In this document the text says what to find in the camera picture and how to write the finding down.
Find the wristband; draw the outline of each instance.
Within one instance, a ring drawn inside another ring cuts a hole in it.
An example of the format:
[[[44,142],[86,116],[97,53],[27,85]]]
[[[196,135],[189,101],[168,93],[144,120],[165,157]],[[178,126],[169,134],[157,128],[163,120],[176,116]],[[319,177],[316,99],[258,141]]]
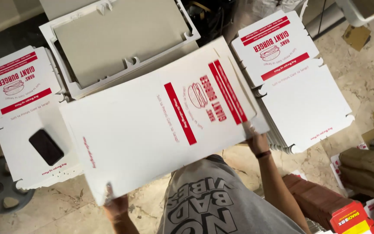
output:
[[[268,156],[268,155],[271,155],[271,151],[270,151],[270,150],[268,150],[268,151],[266,151],[266,152],[263,152],[263,153],[260,153],[260,154],[257,154],[257,155],[256,155],[256,158],[257,158],[257,159],[260,159],[260,158],[265,157],[265,156]]]

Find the stack of brown boxes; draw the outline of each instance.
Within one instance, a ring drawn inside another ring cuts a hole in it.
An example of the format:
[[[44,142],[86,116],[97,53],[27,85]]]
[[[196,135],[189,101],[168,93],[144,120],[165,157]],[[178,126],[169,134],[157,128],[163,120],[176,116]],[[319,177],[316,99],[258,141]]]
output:
[[[304,216],[319,223],[326,230],[333,230],[330,224],[332,214],[353,202],[326,187],[293,174],[286,175],[282,179]]]
[[[340,161],[343,185],[374,197],[374,151],[351,148],[340,154]]]

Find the tile floor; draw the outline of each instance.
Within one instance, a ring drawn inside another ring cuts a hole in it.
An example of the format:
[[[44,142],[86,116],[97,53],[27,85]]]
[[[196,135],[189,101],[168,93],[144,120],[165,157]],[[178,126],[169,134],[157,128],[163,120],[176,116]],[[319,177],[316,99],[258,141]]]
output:
[[[308,180],[341,192],[330,169],[329,157],[362,142],[361,134],[371,130],[374,110],[374,21],[371,41],[357,52],[342,40],[348,23],[316,41],[356,121],[348,128],[321,141],[307,151],[287,155],[273,152],[282,174],[296,169]],[[220,152],[250,190],[261,185],[259,165],[248,147],[232,146]],[[130,217],[140,233],[154,233],[163,212],[163,195],[169,175],[147,184],[130,196]],[[0,233],[112,233],[103,210],[96,206],[83,176],[40,188],[22,210],[0,215]]]

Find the smartphone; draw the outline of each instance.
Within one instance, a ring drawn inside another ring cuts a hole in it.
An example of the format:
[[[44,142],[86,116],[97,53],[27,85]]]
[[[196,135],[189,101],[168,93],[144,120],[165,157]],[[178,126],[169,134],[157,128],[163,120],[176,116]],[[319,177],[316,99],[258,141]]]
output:
[[[64,153],[44,129],[38,130],[28,140],[50,166],[58,162]]]

